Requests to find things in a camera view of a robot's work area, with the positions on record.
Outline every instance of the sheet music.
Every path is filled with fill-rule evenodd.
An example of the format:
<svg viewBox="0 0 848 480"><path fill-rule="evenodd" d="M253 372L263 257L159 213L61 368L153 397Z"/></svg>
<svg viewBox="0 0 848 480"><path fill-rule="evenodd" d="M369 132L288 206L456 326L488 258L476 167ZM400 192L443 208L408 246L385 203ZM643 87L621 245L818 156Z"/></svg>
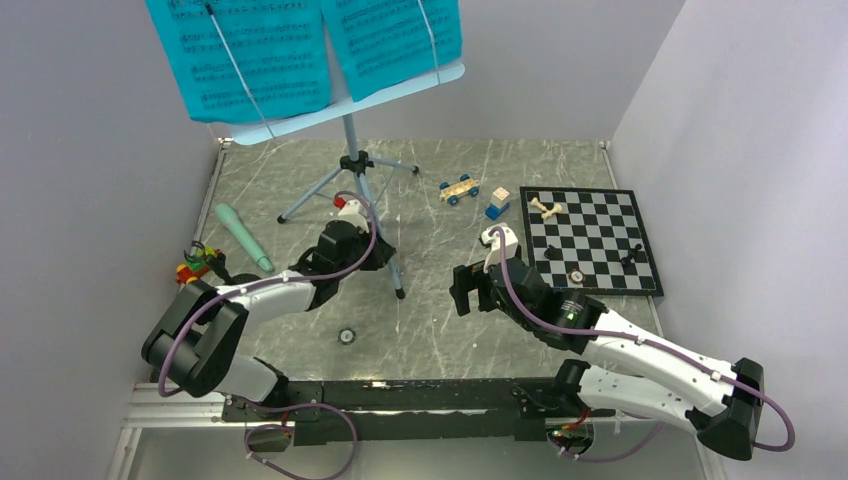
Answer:
<svg viewBox="0 0 848 480"><path fill-rule="evenodd" d="M458 0L422 0L439 65L462 54ZM417 0L321 0L354 101L435 68Z"/></svg>
<svg viewBox="0 0 848 480"><path fill-rule="evenodd" d="M260 121L206 4L266 118L314 112L329 103L319 0L146 1L192 120Z"/></svg>

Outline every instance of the marble surface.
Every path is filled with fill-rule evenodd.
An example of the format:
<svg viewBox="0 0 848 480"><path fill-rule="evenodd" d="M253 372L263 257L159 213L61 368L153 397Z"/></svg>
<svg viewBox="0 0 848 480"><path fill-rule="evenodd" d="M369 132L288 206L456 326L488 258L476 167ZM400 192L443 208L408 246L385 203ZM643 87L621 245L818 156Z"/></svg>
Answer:
<svg viewBox="0 0 848 480"><path fill-rule="evenodd" d="M548 348L499 312L459 317L448 294L453 267L485 256L477 238L495 222L483 212L491 193L512 193L498 221L515 228L524 243L520 185L612 188L597 142L544 140L393 140L361 142L372 156L421 167L418 175L377 166L369 169L384 237L398 250L406 299L395 297L389 272L357 272L338 295L313 312L286 315L250 326L239 352L268 361L293 379L427 379L549 376L571 354ZM277 216L346 154L343 141L280 140L229 147L212 205L231 205L285 269L315 244L336 209L313 197L285 225ZM480 195L451 207L439 201L439 184L463 173L481 183ZM342 172L323 192L354 190ZM231 273L263 274L214 212L203 241L228 256ZM597 297L635 324L656 332L644 297ZM338 342L353 328L356 341Z"/></svg>

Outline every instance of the white chess piece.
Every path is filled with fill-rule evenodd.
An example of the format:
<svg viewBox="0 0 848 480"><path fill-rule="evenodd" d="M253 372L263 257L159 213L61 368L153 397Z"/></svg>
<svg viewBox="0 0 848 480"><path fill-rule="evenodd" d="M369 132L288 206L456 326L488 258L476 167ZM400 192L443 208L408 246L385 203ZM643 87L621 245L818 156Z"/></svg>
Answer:
<svg viewBox="0 0 848 480"><path fill-rule="evenodd" d="M552 209L550 209L550 210L548 210L548 211L546 211L545 213L542 214L542 220L545 220L549 217L553 217L557 213L562 213L562 205L560 205L558 203L554 205L554 208L552 208Z"/></svg>
<svg viewBox="0 0 848 480"><path fill-rule="evenodd" d="M548 211L547 207L542 205L542 202L539 201L539 197L536 197L533 200L530 200L530 206L538 208L539 210L542 211L542 213L546 213Z"/></svg>

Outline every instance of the chessboard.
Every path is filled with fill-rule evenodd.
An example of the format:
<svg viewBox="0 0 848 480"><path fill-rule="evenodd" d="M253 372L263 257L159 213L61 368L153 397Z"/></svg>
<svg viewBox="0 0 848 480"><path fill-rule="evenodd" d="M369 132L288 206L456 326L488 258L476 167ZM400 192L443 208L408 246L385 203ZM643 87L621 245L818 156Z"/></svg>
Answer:
<svg viewBox="0 0 848 480"><path fill-rule="evenodd" d="M663 295L648 235L630 190L521 187L530 265L548 285L599 295ZM542 219L534 198L562 212ZM622 258L641 245L629 265ZM545 250L553 247L552 259Z"/></svg>

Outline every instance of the music stand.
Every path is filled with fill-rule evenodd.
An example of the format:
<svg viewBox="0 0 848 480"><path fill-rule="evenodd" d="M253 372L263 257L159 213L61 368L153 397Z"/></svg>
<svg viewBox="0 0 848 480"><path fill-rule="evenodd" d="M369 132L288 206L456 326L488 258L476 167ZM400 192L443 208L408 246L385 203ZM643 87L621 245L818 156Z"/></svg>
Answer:
<svg viewBox="0 0 848 480"><path fill-rule="evenodd" d="M438 72L434 70L423 75L413 77L397 85L392 85L391 87L375 92L373 95L370 95L359 102L354 102L350 93L347 92L347 88L344 86L344 77L338 68L337 62L331 60L329 65L334 85L334 101L323 110L287 119L269 121L268 125L261 123L250 125L230 125L230 132L234 142L242 145L253 145L271 139L271 132L273 132L274 137L278 137L328 120L339 117L342 118L342 122L344 123L345 139L347 141L348 155L339 159L339 164L330 173L315 183L315 185L307 190L298 201L277 217L277 222L281 224L286 223L286 221L291 218L297 209L303 206L307 200L312 198L314 195L319 194L319 191L336 178L342 170L348 170L354 174L357 192L374 206L376 205L374 204L371 190L368 187L368 180L365 177L367 168L373 167L374 164L378 164L391 168L407 170L412 174L417 174L420 171L418 165L407 165L400 163L400 161L375 158L368 155L367 152L359 150L357 147L356 129L353 124L353 114L375 105L380 105L428 88L436 87L440 84L457 80L465 73L465 65L463 65L462 60L456 60L446 65L442 65ZM380 224L380 220L375 218L375 223L377 224L377 232L382 235L383 226ZM403 282L400 278L400 270L398 269L395 256L389 260L388 268L392 275L395 295L397 295L397 298L402 299L406 296L406 293L403 290Z"/></svg>

